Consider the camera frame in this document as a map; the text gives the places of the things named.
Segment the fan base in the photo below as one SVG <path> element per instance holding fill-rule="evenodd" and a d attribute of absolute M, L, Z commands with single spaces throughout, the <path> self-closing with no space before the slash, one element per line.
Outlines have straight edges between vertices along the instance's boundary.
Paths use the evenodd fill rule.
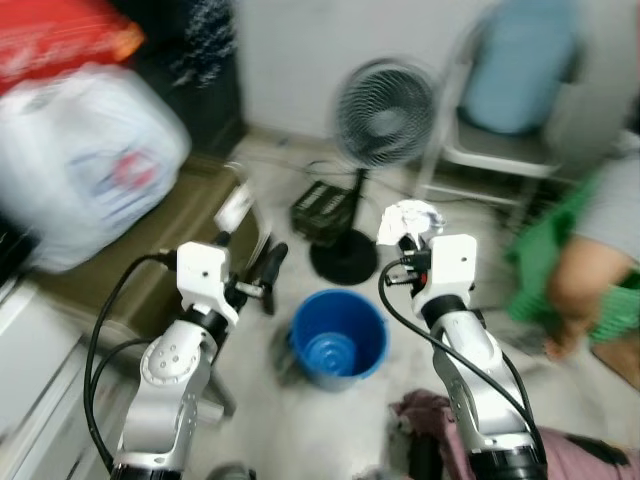
<path fill-rule="evenodd" d="M 337 285 L 358 285 L 378 268 L 378 251 L 364 233 L 349 230 L 331 247 L 312 245 L 311 264 L 322 278 Z"/>

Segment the electric fan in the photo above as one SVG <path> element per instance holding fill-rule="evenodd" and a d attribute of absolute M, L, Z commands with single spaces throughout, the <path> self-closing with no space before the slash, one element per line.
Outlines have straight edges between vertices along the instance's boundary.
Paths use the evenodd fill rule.
<path fill-rule="evenodd" d="M 348 229 L 331 246 L 311 246 L 318 275 L 356 285 L 376 271 L 375 243 L 354 223 L 367 171 L 418 159 L 435 117 L 436 94 L 428 77 L 409 63 L 376 60 L 358 69 L 344 84 L 336 108 L 336 142 L 356 168 L 349 203 Z"/>

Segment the blue bucket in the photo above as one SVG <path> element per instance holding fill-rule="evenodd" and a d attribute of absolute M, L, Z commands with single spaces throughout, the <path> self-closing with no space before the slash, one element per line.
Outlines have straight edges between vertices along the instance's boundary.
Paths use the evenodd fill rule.
<path fill-rule="evenodd" d="M 291 344 L 307 376 L 333 392 L 375 372 L 386 356 L 388 337 L 378 309 L 349 290 L 312 295 L 291 327 Z"/>

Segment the black cord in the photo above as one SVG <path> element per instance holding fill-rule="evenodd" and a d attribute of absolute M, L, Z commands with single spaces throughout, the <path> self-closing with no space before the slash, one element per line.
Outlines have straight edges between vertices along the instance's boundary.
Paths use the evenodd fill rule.
<path fill-rule="evenodd" d="M 147 260 L 156 260 L 162 261 L 164 259 L 163 255 L 143 255 L 131 263 L 129 267 L 125 270 L 125 272 L 118 280 L 118 283 L 113 288 L 106 302 L 102 306 L 100 313 L 98 314 L 98 318 L 96 319 L 96 323 L 93 327 L 93 333 L 91 334 L 91 340 L 89 341 L 89 348 L 87 351 L 87 363 L 84 371 L 84 390 L 83 390 L 83 403 L 84 403 L 84 414 L 87 419 L 87 425 L 89 427 L 89 434 L 91 435 L 91 439 L 93 443 L 95 443 L 96 448 L 98 449 L 98 453 L 100 454 L 100 458 L 104 463 L 104 466 L 107 468 L 107 471 L 111 472 L 113 470 L 113 456 L 109 453 L 109 449 L 104 444 L 102 437 L 100 435 L 100 431 L 98 430 L 98 425 L 96 423 L 96 419 L 93 414 L 93 401 L 91 397 L 91 382 L 92 375 L 91 371 L 93 369 L 93 359 L 95 357 L 96 349 L 98 347 L 98 337 L 100 336 L 100 329 L 102 328 L 102 324 L 105 322 L 111 307 L 115 303 L 120 290 L 127 282 L 131 274 L 134 272 L 136 268 L 138 268 L 142 263 Z"/>
<path fill-rule="evenodd" d="M 358 172 L 357 170 L 353 171 L 342 171 L 342 172 L 320 172 L 318 170 L 314 170 L 312 167 L 315 165 L 322 165 L 325 163 L 333 163 L 330 160 L 313 160 L 304 167 L 303 171 L 308 178 L 313 179 L 313 177 L 323 176 L 323 177 L 344 177 L 351 176 L 354 177 Z"/>
<path fill-rule="evenodd" d="M 523 408 L 522 405 L 520 405 L 518 403 L 518 401 L 515 398 L 513 398 L 513 396 L 511 396 L 511 394 L 509 394 L 509 392 L 507 392 L 504 389 L 504 387 L 502 387 L 502 385 L 500 385 L 498 382 L 496 382 L 493 378 L 491 378 L 485 372 L 483 372 L 478 367 L 476 367 L 472 362 L 467 360 L 464 356 L 460 355 L 458 352 L 456 352 L 452 348 L 448 347 L 447 345 L 442 343 L 437 338 L 433 337 L 432 335 L 429 335 L 423 329 L 421 329 L 420 327 L 414 325 L 410 320 L 404 318 L 402 316 L 402 314 L 400 314 L 393 307 L 393 305 L 391 305 L 391 302 L 389 302 L 389 299 L 387 298 L 387 294 L 386 294 L 386 291 L 385 291 L 385 286 L 386 286 L 385 278 L 387 276 L 387 273 L 389 273 L 389 271 L 393 267 L 396 267 L 398 265 L 402 265 L 402 262 L 400 260 L 394 260 L 393 262 L 391 262 L 388 265 L 386 265 L 382 269 L 382 272 L 380 273 L 380 278 L 378 279 L 378 293 L 380 295 L 380 300 L 382 300 L 382 303 L 385 306 L 385 308 L 388 310 L 388 312 L 396 320 L 398 320 L 400 323 L 402 323 L 402 325 L 407 327 L 413 333 L 415 333 L 415 334 L 419 335 L 420 337 L 422 337 L 423 339 L 427 340 L 434 347 L 444 351 L 447 355 L 453 357 L 458 362 L 462 363 L 465 367 L 467 367 L 469 370 L 471 370 L 473 373 L 475 373 L 478 377 L 480 377 L 487 384 L 489 384 L 493 389 L 495 389 L 500 395 L 502 395 L 502 397 L 504 397 L 504 399 L 507 400 L 507 402 L 509 402 L 511 404 L 511 406 L 518 412 L 518 414 L 520 414 L 522 416 L 522 418 L 524 419 L 525 423 L 529 427 L 531 435 L 533 436 L 533 441 L 536 444 L 536 450 L 538 450 L 538 455 L 540 456 L 540 459 L 541 459 L 542 463 L 544 465 L 546 465 L 547 464 L 547 456 L 546 456 L 546 453 L 545 453 L 545 450 L 544 450 L 544 444 L 542 442 L 542 437 L 541 437 L 540 432 L 538 430 L 538 427 L 536 426 L 535 421 L 533 419 L 533 413 L 531 412 L 531 406 L 529 404 L 529 398 L 526 395 L 526 392 L 525 392 L 525 389 L 524 389 L 524 384 L 522 383 L 522 379 L 520 378 L 520 375 L 518 374 L 517 370 L 515 369 L 515 366 L 513 365 L 513 363 L 511 363 L 511 360 L 509 360 L 509 359 L 506 360 L 507 367 L 509 368 L 509 370 L 511 370 L 511 372 L 512 372 L 512 374 L 513 374 L 513 376 L 514 376 L 514 378 L 516 380 L 516 384 L 518 385 L 518 388 L 521 390 L 521 395 L 523 397 L 522 401 L 523 401 L 523 403 L 525 405 L 524 408 Z"/>
<path fill-rule="evenodd" d="M 93 378 L 91 379 L 91 389 L 89 395 L 91 395 L 91 405 L 94 404 L 96 398 L 96 391 L 98 390 L 98 382 L 100 381 L 100 375 L 102 375 L 103 370 L 106 368 L 107 364 L 113 360 L 118 353 L 120 353 L 125 348 L 132 347 L 134 345 L 145 345 L 149 344 L 153 341 L 153 339 L 148 338 L 136 338 L 134 340 L 129 340 L 128 342 L 121 343 L 120 345 L 113 347 L 111 350 L 107 352 L 107 354 L 100 360 L 96 371 L 93 372 Z"/>

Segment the chair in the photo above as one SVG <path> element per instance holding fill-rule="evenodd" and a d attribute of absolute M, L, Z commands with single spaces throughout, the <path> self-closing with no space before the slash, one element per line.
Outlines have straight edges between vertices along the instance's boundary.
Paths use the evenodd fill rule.
<path fill-rule="evenodd" d="M 434 134 L 425 152 L 415 190 L 416 198 L 426 198 L 429 191 L 444 192 L 486 200 L 512 207 L 507 222 L 510 231 L 518 229 L 537 191 L 539 182 L 549 178 L 559 167 L 560 159 L 554 152 L 561 137 L 564 101 L 567 89 L 561 89 L 554 112 L 538 131 L 522 135 L 500 135 L 477 128 L 461 115 L 460 103 L 467 82 L 473 72 L 486 26 L 479 24 L 462 43 L 455 60 L 445 75 Z M 565 86 L 575 83 L 578 70 L 577 57 L 564 80 Z M 522 177 L 519 194 L 494 196 L 477 190 L 434 185 L 433 178 L 440 160 Z"/>

